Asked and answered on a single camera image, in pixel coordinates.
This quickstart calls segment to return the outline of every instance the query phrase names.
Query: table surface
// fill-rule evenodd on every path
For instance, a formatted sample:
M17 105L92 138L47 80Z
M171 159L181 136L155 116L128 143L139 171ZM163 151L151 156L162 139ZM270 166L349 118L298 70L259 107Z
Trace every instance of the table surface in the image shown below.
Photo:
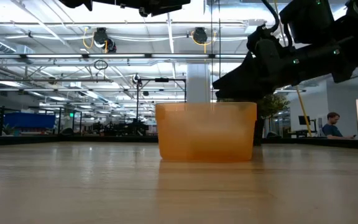
M0 223L358 223L358 150L211 164L161 161L157 144L0 146Z

